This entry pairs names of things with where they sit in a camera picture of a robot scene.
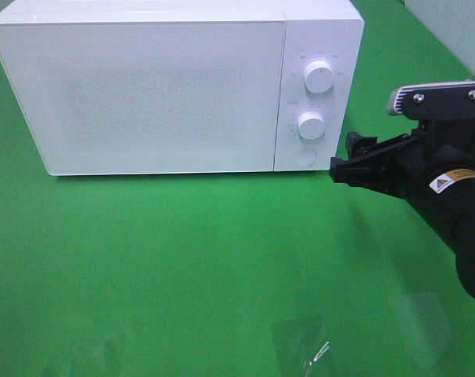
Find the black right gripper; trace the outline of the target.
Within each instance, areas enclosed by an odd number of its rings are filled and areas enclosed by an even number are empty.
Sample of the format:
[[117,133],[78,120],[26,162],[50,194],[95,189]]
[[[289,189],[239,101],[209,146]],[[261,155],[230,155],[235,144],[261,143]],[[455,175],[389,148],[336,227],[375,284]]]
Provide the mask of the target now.
[[331,157],[331,180],[410,204],[475,204],[475,80],[401,86],[387,113],[420,122],[380,142],[348,132],[348,159]]

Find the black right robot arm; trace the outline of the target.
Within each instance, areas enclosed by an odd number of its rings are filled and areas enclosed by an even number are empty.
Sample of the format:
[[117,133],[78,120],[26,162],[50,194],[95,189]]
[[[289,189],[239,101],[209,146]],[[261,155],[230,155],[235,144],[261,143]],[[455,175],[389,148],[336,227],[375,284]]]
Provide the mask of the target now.
[[331,179],[407,201],[454,252],[475,298],[475,81],[401,86],[387,112],[418,125],[386,141],[349,132]]

